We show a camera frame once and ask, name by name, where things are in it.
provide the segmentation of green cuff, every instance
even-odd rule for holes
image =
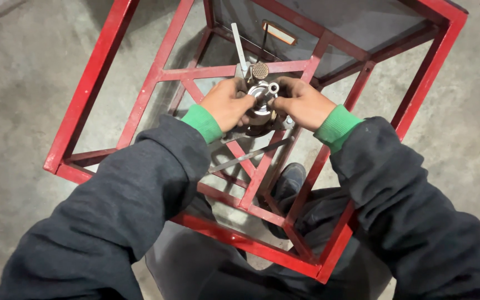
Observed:
[[[314,137],[329,146],[332,153],[336,153],[342,149],[343,143],[349,137],[353,128],[362,121],[363,119],[357,118],[340,104],[333,109],[323,124],[316,130]]]
[[[201,105],[192,105],[181,121],[199,131],[207,145],[221,138],[221,129],[214,117]]]

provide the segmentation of black cable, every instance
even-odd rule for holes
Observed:
[[[257,63],[260,60],[260,57],[264,54],[264,45],[266,44],[266,37],[268,36],[268,22],[266,22],[266,30],[264,30],[264,39],[262,40],[262,47],[260,47],[259,57],[257,57]]]

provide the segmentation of hand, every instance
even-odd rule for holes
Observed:
[[[299,126],[316,131],[337,106],[301,79],[279,77],[275,81],[290,98],[278,97],[268,104],[280,115],[288,114]]]
[[[257,99],[246,95],[247,91],[242,78],[225,79],[210,89],[200,105],[214,117],[221,131],[226,133],[234,126],[243,126],[249,122],[245,112],[255,105]]]

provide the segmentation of concrete floor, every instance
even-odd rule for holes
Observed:
[[[480,219],[480,0],[456,2],[470,12],[468,22],[404,143],[423,154],[429,180],[457,209]],[[23,233],[50,215],[75,187],[42,170],[42,164],[111,3],[112,0],[30,0],[0,18],[0,275]],[[176,1],[141,2],[76,151],[115,145],[176,6]],[[184,27],[177,41],[169,67],[186,64],[204,24],[203,5],[198,1],[187,20],[189,26]],[[377,65],[355,108],[356,114],[362,118],[391,118],[429,45]],[[213,41],[203,64],[234,61],[234,48],[218,40]],[[323,93],[342,103],[354,79],[346,78]],[[198,84],[205,92],[217,80]],[[141,129],[152,126],[156,115],[164,112],[171,90],[170,85],[158,87]],[[189,97],[183,99],[181,108],[188,107],[190,101]],[[244,146],[257,147],[258,143],[264,140]],[[311,134],[304,134],[290,161],[310,166],[319,147]],[[227,160],[226,153],[218,149],[215,160]],[[316,187],[335,184],[332,171],[326,167]],[[230,214],[216,207],[224,216]],[[259,221],[237,212],[232,218],[230,225],[280,247],[289,247],[287,241],[270,239],[267,232],[260,230]],[[250,262],[257,268],[265,265],[251,256]],[[134,270],[145,297],[160,299],[143,264],[135,264]],[[383,298],[390,298],[394,286],[393,282]]]

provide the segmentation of dark pants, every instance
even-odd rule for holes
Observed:
[[[290,208],[294,197],[279,202],[283,211]],[[311,193],[296,228],[316,255],[325,247],[348,200],[340,188]],[[203,195],[187,211],[215,220]],[[257,271],[236,248],[173,222],[166,222],[146,254],[146,264],[165,300],[377,299],[391,279],[361,231],[351,237],[327,284],[277,264]]]

